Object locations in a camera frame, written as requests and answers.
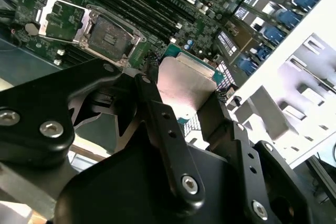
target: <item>metal frame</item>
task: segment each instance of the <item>metal frame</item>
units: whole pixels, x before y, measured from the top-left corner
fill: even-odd
[[[56,81],[59,86],[50,87],[50,83]],[[136,194],[137,198],[143,196],[148,200],[146,195],[150,193],[149,190],[159,189],[161,195],[167,195],[165,202],[169,202],[164,204],[164,209],[173,206],[170,211],[159,215],[163,219],[170,217],[172,210],[175,218],[178,214],[197,220],[193,223],[204,223],[204,219],[209,217],[209,210],[217,213],[217,208],[222,211],[222,204],[228,204],[229,210],[233,207],[237,213],[229,217],[229,221],[279,223],[267,197],[267,173],[277,174],[277,179],[272,181],[272,191],[274,194],[280,191],[280,195],[288,197],[293,204],[295,216],[298,217],[294,223],[314,223],[315,218],[328,223],[275,148],[267,142],[260,142],[254,148],[250,146],[246,130],[230,120],[224,103],[217,99],[216,93],[205,102],[198,117],[204,138],[210,143],[210,150],[219,156],[187,146],[172,108],[162,103],[155,81],[142,74],[134,77],[122,74],[117,67],[100,59],[3,91],[0,101],[4,108],[17,111],[20,115],[20,120],[15,124],[0,127],[0,188],[48,218],[52,217],[56,204],[55,224],[64,223],[65,218],[68,223],[88,223],[92,216],[97,216],[101,221],[110,218],[111,210],[119,214],[109,204],[108,207],[105,207],[106,204],[96,207],[100,202],[105,202],[100,200],[105,197],[102,189],[106,195],[116,196],[109,200],[115,200],[112,204],[121,209],[129,207],[133,201],[129,202],[123,193],[115,194],[116,190],[128,195],[133,191],[139,193]],[[74,139],[74,128],[97,119],[101,113],[118,117],[118,135],[126,143],[126,148],[69,182],[75,172],[64,161]],[[35,130],[40,123],[50,120],[57,121],[64,129],[57,138],[48,138]],[[147,161],[140,158],[139,162],[129,163],[132,157],[142,157],[138,155],[140,153]],[[147,162],[146,167],[141,166],[143,162]],[[217,168],[209,169],[209,165],[214,164],[217,164]],[[264,170],[269,164],[274,168]],[[121,165],[122,171],[130,177],[120,174],[120,166],[118,168],[117,165]],[[147,175],[142,174],[153,167],[155,179],[147,180]],[[134,173],[141,176],[134,179]],[[214,187],[212,178],[218,176],[220,185]],[[111,187],[111,178],[118,180],[118,188]],[[234,186],[222,187],[222,183],[228,183],[228,179],[224,178],[236,181]],[[286,182],[286,190],[290,194],[278,188],[283,182]],[[130,188],[130,185],[135,185],[136,189]],[[209,193],[207,201],[212,202],[207,207],[204,206],[205,190]],[[231,191],[238,192],[240,196],[235,193],[235,199],[228,197]],[[218,192],[225,192],[227,197],[214,197],[218,196]],[[155,198],[150,199],[152,203],[149,205],[158,207]],[[90,211],[83,212],[82,204]],[[226,221],[223,217],[218,218],[218,214],[210,216],[214,218],[213,223]]]
[[[240,97],[241,103],[244,103],[265,82],[271,82],[272,74],[275,73],[313,33],[316,33],[331,47],[336,48],[334,40],[332,36],[330,36],[330,31],[336,29],[334,13],[330,11],[330,5],[333,2],[334,0],[321,0],[259,69],[237,90],[235,95],[227,101],[226,105],[229,105],[235,96]]]

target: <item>ram slot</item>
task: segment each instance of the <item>ram slot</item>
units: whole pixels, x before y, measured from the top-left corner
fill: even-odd
[[[65,48],[65,52],[66,53],[63,57],[64,61],[70,66],[75,66],[95,58],[95,56],[92,56],[87,52],[74,46],[67,46]]]
[[[170,8],[172,11],[175,11],[177,14],[179,14],[181,17],[185,18],[189,22],[194,23],[196,21],[194,16],[192,16],[185,10],[179,8],[169,0],[158,0],[158,1],[161,2],[163,5],[167,6],[168,8]]]
[[[110,10],[115,11],[116,13],[121,14],[125,19],[133,22],[139,28],[146,30],[153,35],[157,36],[164,42],[169,42],[169,35],[162,33],[160,30],[156,29],[151,25],[151,23],[146,23],[143,20],[135,17],[134,15],[127,12],[127,10],[123,9],[122,7],[118,6],[114,0],[96,0],[97,2],[101,3],[103,6],[106,6]]]
[[[163,30],[165,33],[173,34],[176,31],[176,28],[174,30],[170,30],[169,28],[162,26],[160,22],[153,19],[152,17],[147,16],[145,13],[142,13],[139,9],[137,9],[134,6],[129,5],[128,3],[124,2],[123,0],[113,0],[117,5],[123,7],[126,12],[128,13],[134,13],[136,16],[141,17],[144,21],[151,23],[152,26],[156,26],[157,28]]]
[[[178,29],[176,28],[176,23],[167,19],[166,17],[158,13],[156,10],[154,10],[152,7],[144,6],[141,3],[137,3],[136,1],[139,1],[139,0],[123,0],[123,1],[126,2],[130,6],[134,6],[134,8],[142,11],[147,16],[150,16],[153,20],[156,20],[158,23],[162,24],[163,26],[166,26],[170,30],[174,32],[178,32]]]

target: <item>black bracket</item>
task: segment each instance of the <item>black bracket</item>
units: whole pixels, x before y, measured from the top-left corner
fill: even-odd
[[[95,59],[1,92],[0,105],[19,115],[17,123],[0,126],[0,160],[28,167],[64,161],[75,138],[74,126],[95,120],[101,113],[122,116],[126,111],[126,129],[136,113],[146,124],[151,144],[161,153],[171,192],[182,212],[194,213],[204,203],[205,189],[174,112],[162,103],[155,82],[142,74],[132,78]],[[61,127],[62,133],[43,135],[40,127],[45,122],[57,122],[49,130]],[[197,183],[196,193],[183,186],[185,176]]]

